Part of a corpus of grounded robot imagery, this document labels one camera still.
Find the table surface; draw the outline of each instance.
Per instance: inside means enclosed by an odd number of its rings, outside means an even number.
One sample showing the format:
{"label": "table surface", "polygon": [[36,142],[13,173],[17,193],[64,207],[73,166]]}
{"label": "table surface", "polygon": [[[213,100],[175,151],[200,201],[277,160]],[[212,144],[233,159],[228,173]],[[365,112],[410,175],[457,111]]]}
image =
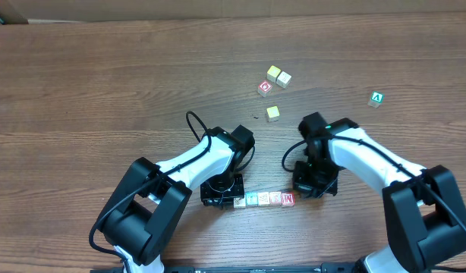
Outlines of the table surface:
{"label": "table surface", "polygon": [[[263,98],[273,64],[292,82]],[[379,108],[367,105],[374,90],[386,95]],[[280,120],[268,123],[273,105]],[[187,110],[208,127],[254,132],[246,191],[291,187],[282,155],[319,111],[409,161],[445,165],[466,202],[466,13],[1,26],[0,271],[118,266],[88,232],[133,160],[196,144]],[[163,260],[318,265],[386,245],[381,198],[348,171],[338,187],[293,208],[226,210],[195,190]],[[466,265],[466,253],[449,264]]]}

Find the wooden tabletop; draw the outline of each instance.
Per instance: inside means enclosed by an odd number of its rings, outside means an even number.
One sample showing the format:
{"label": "wooden tabletop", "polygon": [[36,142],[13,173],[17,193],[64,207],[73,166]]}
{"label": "wooden tabletop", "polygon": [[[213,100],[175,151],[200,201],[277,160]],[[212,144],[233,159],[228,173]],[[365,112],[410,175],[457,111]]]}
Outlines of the wooden tabletop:
{"label": "wooden tabletop", "polygon": [[[273,64],[292,82],[263,98]],[[379,108],[367,105],[372,91],[386,95]],[[280,120],[268,123],[273,105]],[[246,191],[291,187],[282,155],[319,111],[411,162],[451,169],[466,203],[466,13],[0,26],[0,271],[118,266],[88,232],[133,160],[197,144],[187,110],[254,132]],[[296,159],[300,149],[288,165]],[[164,262],[319,265],[386,245],[381,198],[349,171],[338,187],[293,208],[226,210],[195,190]]]}

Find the small cube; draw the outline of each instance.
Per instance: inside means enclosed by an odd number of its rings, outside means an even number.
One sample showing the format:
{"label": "small cube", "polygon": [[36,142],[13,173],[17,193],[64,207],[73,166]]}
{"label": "small cube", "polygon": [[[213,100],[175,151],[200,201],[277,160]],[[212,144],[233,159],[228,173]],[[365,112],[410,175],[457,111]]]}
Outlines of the small cube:
{"label": "small cube", "polygon": [[247,200],[244,197],[237,197],[233,202],[234,208],[246,208],[247,207]]}
{"label": "small cube", "polygon": [[270,84],[268,81],[264,80],[263,82],[260,83],[258,86],[258,93],[262,95],[262,97],[266,97],[270,91],[272,91],[272,84]]}
{"label": "small cube", "polygon": [[282,88],[287,88],[287,85],[291,82],[291,79],[292,76],[283,71],[277,78],[277,84],[280,85]]}
{"label": "small cube", "polygon": [[258,206],[257,193],[247,193],[245,194],[245,199],[247,200],[247,206]]}
{"label": "small cube", "polygon": [[282,193],[281,192],[271,192],[269,193],[270,205],[271,206],[280,206],[282,204]]}
{"label": "small cube", "polygon": [[269,118],[269,122],[278,121],[279,118],[280,118],[280,112],[279,112],[279,108],[277,106],[267,108],[266,109],[266,114],[267,114],[267,116]]}
{"label": "small cube", "polygon": [[278,67],[271,66],[270,69],[266,72],[266,79],[274,83],[277,80],[280,71],[281,70]]}
{"label": "small cube", "polygon": [[374,108],[378,108],[382,104],[384,97],[385,95],[382,93],[373,92],[371,94],[370,101],[368,101],[368,105]]}
{"label": "small cube", "polygon": [[258,193],[258,206],[270,206],[269,193]]}
{"label": "small cube", "polygon": [[293,193],[283,193],[282,194],[282,206],[294,206],[295,199]]}

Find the block with letter n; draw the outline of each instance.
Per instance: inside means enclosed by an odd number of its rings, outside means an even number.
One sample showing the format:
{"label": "block with letter n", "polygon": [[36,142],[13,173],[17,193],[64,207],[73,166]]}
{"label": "block with letter n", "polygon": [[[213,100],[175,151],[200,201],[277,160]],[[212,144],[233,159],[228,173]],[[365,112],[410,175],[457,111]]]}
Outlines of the block with letter n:
{"label": "block with letter n", "polygon": [[371,93],[371,97],[370,97],[370,101],[368,102],[368,105],[374,108],[378,108],[378,106],[382,104],[384,98],[385,98],[385,95],[375,91]]}

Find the yellow block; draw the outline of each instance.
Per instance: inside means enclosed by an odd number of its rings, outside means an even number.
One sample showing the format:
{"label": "yellow block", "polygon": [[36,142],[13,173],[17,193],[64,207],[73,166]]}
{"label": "yellow block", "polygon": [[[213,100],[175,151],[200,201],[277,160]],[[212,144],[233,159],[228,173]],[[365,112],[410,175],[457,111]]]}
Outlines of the yellow block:
{"label": "yellow block", "polygon": [[280,72],[281,71],[278,67],[271,66],[270,69],[266,72],[267,80],[274,83],[277,80],[277,77],[279,76]]}
{"label": "yellow block", "polygon": [[269,116],[269,122],[270,121],[278,121],[280,118],[280,112],[277,106],[273,106],[270,108],[266,109],[266,113]]}

